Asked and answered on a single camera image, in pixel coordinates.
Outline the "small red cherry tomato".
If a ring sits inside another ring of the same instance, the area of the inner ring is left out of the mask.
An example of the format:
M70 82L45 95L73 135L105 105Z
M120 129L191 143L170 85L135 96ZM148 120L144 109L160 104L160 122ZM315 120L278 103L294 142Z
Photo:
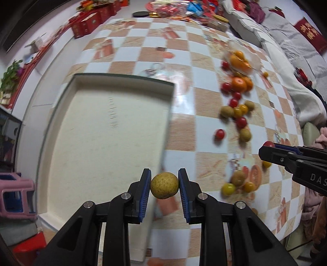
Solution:
M272 141L266 141L266 142L263 144L263 146L275 147L275 144L274 144L274 142L272 142Z

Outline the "yellow cherry tomato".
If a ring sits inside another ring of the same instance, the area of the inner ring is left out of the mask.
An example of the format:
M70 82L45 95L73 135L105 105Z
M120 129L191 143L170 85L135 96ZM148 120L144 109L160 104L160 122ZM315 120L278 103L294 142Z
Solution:
M241 105L239 105L239 108L240 108L240 110L242 112L242 115L248 114L249 109L248 109L248 107L246 105L241 104Z
M243 116L242 110L239 106L233 108L233 117L235 119L240 118Z
M251 182L251 181L247 181L244 185L243 185L243 191L245 193L251 193L253 191L256 190L256 185L255 183Z
M271 165L272 165L271 162L262 161L262 166L263 166L264 168L270 168Z

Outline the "brown longan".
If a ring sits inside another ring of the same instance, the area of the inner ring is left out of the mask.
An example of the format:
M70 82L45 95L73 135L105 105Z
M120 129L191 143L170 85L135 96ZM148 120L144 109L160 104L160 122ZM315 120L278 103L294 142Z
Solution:
M224 118L230 118L234 116L234 108L231 106L222 106L220 110L220 115Z
M157 174L150 183L150 190L153 196L160 200L170 198L178 192L178 178L171 172Z
M252 101L246 100L244 105L248 108L248 111L251 112L255 109L255 104Z
M240 187L243 185L246 177L247 176L245 175L245 173L243 171L237 170L232 174L231 183L236 187Z
M249 142L252 139L252 134L249 129L242 128L240 129L240 137L241 142Z

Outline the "lone red cherry tomato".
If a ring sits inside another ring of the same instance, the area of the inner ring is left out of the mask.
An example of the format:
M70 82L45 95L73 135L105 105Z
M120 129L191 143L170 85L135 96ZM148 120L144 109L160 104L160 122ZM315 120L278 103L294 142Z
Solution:
M220 141L224 139L225 131L223 129L218 129L215 133L215 140Z

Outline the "near left yellow tomato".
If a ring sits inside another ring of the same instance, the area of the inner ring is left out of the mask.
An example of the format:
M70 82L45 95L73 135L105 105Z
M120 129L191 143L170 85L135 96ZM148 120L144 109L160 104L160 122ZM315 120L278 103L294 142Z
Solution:
M235 190L236 186L233 183L225 183L221 188L222 194L226 197L234 194Z

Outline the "pink fluffy cloth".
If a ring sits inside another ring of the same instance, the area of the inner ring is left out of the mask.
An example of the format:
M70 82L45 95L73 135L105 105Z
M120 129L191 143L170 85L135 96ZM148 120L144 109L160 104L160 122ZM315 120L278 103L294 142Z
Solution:
M307 240L319 244L326 236L326 197L306 188L301 220Z

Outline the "large red cherry tomato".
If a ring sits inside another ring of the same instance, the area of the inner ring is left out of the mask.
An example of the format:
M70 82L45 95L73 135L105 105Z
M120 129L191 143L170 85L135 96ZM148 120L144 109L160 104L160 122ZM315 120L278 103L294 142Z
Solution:
M237 125L237 128L239 128L239 129L245 128L248 125L246 118L245 117L238 117L236 119L236 125Z

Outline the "middle red cherry tomato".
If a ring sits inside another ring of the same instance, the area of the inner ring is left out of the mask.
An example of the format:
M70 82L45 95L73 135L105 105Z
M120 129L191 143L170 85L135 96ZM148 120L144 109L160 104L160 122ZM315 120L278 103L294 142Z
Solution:
M229 106L235 108L238 106L238 100L235 98L230 99Z

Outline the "green cream cardboard tray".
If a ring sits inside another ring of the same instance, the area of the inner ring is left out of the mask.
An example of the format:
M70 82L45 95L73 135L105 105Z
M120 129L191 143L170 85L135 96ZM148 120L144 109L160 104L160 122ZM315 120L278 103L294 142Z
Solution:
M37 212L59 230L85 202L110 201L161 171L174 85L122 74L75 74L51 110L37 170Z

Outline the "red tomato beside mandarin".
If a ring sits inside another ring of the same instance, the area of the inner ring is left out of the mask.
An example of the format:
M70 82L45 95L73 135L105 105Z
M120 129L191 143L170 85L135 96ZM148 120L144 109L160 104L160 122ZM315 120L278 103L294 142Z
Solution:
M234 99L236 99L237 101L239 101L239 100L242 98L242 95L241 95L241 93L234 91L234 92L232 93L232 97L233 97Z

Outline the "rear orange mandarin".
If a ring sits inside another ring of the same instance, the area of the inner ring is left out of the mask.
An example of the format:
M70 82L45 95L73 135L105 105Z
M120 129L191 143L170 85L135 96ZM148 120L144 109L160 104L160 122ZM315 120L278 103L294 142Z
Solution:
M253 89L253 81L249 77L243 77L242 78L244 82L246 83L246 91L251 91Z

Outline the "orange mandarin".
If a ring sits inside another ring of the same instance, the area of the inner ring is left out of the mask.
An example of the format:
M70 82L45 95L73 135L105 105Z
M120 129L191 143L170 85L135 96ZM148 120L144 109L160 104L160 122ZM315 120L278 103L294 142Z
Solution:
M231 89L235 92L242 93L247 90L247 83L239 77L233 77L231 81Z
M249 77L243 77L242 78L244 82L246 83L246 91L251 91L253 89L253 81Z

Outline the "front orange mandarin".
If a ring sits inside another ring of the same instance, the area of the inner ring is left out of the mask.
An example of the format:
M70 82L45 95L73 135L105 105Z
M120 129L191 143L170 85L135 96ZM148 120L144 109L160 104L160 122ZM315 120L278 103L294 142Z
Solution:
M242 93L247 90L247 83L239 77L233 77L231 81L231 89L235 92Z

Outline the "left red cherry tomato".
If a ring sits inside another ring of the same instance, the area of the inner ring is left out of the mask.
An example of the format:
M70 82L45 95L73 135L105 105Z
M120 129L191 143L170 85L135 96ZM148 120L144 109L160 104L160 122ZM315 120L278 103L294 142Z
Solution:
M231 91L231 84L230 83L223 83L221 85L221 91L224 94L229 94Z

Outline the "white quilted cushion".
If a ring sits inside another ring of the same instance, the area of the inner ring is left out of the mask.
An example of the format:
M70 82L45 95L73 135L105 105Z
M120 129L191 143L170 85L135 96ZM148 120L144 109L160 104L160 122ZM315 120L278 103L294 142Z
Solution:
M295 67L268 31L245 13L234 9L232 1L223 1L222 6L224 15L240 37L246 42L261 47L269 56L274 70L281 79L281 84L286 87L293 101L300 125L303 126L307 122L315 125L326 123L323 102L296 79Z

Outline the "mandarin in bowl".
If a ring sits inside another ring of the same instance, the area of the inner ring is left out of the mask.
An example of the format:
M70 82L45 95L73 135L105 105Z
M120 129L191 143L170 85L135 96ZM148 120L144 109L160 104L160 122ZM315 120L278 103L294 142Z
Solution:
M232 54L229 58L230 65L234 69L242 69L244 67L243 59L237 57L236 55Z

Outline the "clear glass fruit bowl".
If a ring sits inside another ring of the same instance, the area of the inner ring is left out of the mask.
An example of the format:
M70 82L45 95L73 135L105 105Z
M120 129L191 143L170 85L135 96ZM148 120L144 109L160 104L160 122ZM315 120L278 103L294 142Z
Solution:
M251 52L248 47L233 40L228 41L224 53L225 61L230 63L229 58L232 54L243 59L244 61L244 67L242 69L234 69L230 65L232 70L245 76L252 75L254 72L261 71L262 65L259 56L257 56L257 54L254 52Z

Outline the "top red cherry tomato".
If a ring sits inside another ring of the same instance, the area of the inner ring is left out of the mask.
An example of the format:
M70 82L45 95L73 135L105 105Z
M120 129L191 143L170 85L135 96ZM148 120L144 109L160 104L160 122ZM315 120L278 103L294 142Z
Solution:
M230 69L230 64L229 64L229 62L227 62L227 61L223 61L223 62L222 62L222 68L223 68L224 70L229 70L229 69Z

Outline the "pink plastic stool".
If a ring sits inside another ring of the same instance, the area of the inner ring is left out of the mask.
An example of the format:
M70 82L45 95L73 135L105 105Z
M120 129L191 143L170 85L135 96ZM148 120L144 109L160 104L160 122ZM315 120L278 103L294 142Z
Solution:
M36 219L33 207L35 184L18 173L1 173L1 217Z

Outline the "green potted plant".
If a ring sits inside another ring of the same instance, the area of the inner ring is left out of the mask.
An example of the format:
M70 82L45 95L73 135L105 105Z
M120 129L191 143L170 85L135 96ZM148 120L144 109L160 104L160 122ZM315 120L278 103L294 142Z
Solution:
M3 73L3 77L1 79L1 97L4 98L6 94L13 94L20 81L20 77L23 73L23 67L21 63L23 60L14 60L13 63L7 68L7 70Z

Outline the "red gift box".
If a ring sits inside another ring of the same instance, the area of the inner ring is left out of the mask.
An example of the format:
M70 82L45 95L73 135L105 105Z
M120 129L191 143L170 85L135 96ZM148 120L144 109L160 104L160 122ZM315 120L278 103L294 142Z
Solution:
M71 28L75 39L91 34L101 24L99 12L82 12L71 19Z

